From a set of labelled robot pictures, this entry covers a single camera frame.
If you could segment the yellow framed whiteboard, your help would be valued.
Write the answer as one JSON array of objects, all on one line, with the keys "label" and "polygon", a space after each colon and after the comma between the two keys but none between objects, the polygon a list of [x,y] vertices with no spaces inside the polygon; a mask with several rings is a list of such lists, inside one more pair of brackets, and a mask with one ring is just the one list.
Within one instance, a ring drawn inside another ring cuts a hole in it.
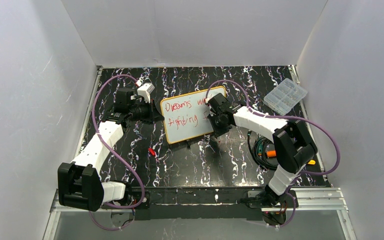
[{"label": "yellow framed whiteboard", "polygon": [[199,90],[163,99],[160,108],[167,142],[174,144],[212,133],[213,128],[207,119],[210,108],[205,99],[217,94],[226,96],[226,88],[217,86],[209,93]]}]

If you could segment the red marker cap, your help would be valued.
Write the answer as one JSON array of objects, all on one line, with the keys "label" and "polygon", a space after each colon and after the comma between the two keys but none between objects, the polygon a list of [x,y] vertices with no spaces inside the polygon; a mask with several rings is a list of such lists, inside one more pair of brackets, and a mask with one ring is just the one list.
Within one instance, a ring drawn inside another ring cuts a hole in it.
[{"label": "red marker cap", "polygon": [[156,156],[156,152],[155,152],[151,147],[148,148],[148,152],[149,152],[153,157]]}]

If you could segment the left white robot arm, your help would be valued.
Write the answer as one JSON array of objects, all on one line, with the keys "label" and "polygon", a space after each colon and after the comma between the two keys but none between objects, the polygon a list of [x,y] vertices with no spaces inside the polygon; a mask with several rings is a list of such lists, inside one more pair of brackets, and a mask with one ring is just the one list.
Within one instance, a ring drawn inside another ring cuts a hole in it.
[{"label": "left white robot arm", "polygon": [[116,91],[115,102],[104,112],[99,132],[79,155],[70,163],[63,162],[57,170],[61,205],[95,212],[105,203],[125,198],[126,183],[102,182],[99,173],[130,122],[152,125],[164,120],[151,99],[154,88],[152,83],[144,83],[137,90],[120,88]]}]

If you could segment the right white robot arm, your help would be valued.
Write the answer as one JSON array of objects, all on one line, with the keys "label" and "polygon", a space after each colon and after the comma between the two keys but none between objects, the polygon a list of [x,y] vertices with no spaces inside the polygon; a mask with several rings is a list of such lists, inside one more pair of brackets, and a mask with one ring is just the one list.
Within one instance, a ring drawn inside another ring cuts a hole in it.
[{"label": "right white robot arm", "polygon": [[226,134],[233,126],[245,128],[266,138],[274,145],[278,166],[264,188],[262,198],[278,201],[287,192],[293,180],[313,159],[318,148],[304,121],[298,118],[275,118],[249,109],[246,105],[231,102],[218,93],[205,100],[216,137]]}]

